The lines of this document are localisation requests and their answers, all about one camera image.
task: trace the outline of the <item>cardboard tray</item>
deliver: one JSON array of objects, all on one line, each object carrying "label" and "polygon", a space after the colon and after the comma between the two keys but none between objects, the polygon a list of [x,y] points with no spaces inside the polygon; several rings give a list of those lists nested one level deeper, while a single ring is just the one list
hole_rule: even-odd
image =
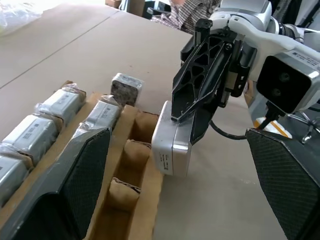
[{"label": "cardboard tray", "polygon": [[[51,166],[63,151],[80,122],[95,107],[101,93],[93,93],[71,123],[60,133],[56,142],[43,156],[39,164],[25,179],[5,206],[0,209],[0,229],[15,210],[16,206],[31,189],[35,180]],[[163,175],[156,169],[151,151],[147,153],[145,164],[138,170],[126,164],[128,153],[125,146],[128,139],[150,143],[158,116],[139,111],[126,105],[112,132],[106,159],[104,176],[99,197],[87,230],[86,240],[151,240],[155,225]],[[119,209],[110,204],[109,191],[113,177],[140,188],[137,201],[130,209]]]}]

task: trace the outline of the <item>white battery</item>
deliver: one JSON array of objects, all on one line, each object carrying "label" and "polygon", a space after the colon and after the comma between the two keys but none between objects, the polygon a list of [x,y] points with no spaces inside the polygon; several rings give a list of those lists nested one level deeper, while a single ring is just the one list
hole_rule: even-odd
[{"label": "white battery", "polygon": [[63,124],[67,126],[81,107],[81,96],[78,93],[59,89],[44,103],[40,104],[36,110],[61,118]]},{"label": "white battery", "polygon": [[57,135],[57,127],[53,120],[28,115],[2,142],[11,144],[31,156],[33,165],[36,166],[55,142]]},{"label": "white battery", "polygon": [[90,129],[110,128],[112,129],[120,115],[120,107],[103,101],[98,101],[84,123]]},{"label": "white battery", "polygon": [[18,159],[0,155],[0,209],[20,187],[28,170]]},{"label": "white battery", "polygon": [[139,99],[143,81],[132,76],[118,73],[111,81],[111,94],[122,106],[135,106]]}]

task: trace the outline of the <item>plaid shirt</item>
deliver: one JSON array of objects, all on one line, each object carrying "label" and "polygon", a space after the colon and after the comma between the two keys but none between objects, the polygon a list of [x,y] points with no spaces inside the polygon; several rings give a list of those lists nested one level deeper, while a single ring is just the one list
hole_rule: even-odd
[{"label": "plaid shirt", "polygon": [[194,33],[199,19],[208,19],[221,0],[185,0],[183,5],[175,5],[170,0],[171,13],[152,17],[157,22],[168,27]]}]

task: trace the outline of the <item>tabletop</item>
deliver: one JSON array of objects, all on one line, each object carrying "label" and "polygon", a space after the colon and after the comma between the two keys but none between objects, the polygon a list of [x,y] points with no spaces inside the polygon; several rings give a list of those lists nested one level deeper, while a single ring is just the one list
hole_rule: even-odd
[{"label": "tabletop", "polygon": [[[124,73],[144,80],[138,107],[159,113],[171,99],[187,33],[107,6],[63,4],[0,38],[0,139],[66,80],[109,93]],[[231,134],[252,122],[243,97],[213,117]],[[259,184],[249,144],[208,129],[186,178],[165,176],[154,240],[286,239]]]}]

